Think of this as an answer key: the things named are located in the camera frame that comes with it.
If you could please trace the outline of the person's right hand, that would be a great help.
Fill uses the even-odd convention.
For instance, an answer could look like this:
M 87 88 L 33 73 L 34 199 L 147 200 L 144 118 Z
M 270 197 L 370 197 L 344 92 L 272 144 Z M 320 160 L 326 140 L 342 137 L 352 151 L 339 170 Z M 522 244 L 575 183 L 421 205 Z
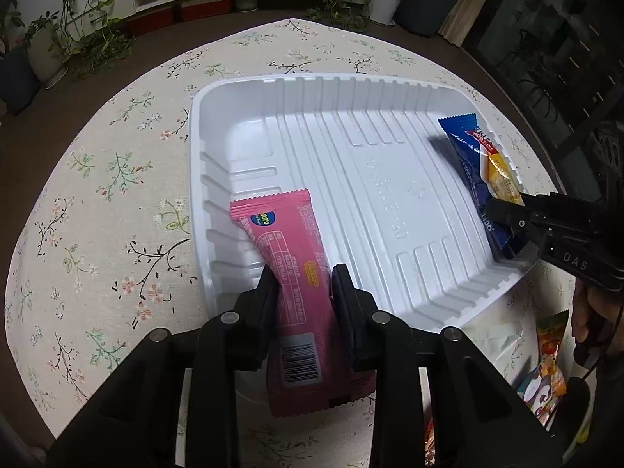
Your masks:
M 611 321 L 612 303 L 605 292 L 597 286 L 586 284 L 578 278 L 575 280 L 571 317 L 572 336 L 577 343 L 582 343 L 588 338 L 592 313 Z

